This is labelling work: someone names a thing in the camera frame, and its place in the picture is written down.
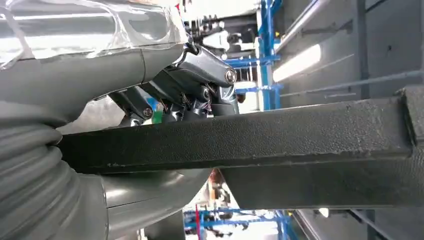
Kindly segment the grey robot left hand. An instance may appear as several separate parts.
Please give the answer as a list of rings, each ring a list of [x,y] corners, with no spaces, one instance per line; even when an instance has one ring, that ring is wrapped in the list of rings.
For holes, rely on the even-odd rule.
[[[0,73],[0,237],[116,240],[180,213],[211,169],[84,174],[65,159],[60,127],[111,96],[126,118],[146,119],[145,90],[167,122],[238,113],[235,70],[201,46],[130,49],[20,60]]]

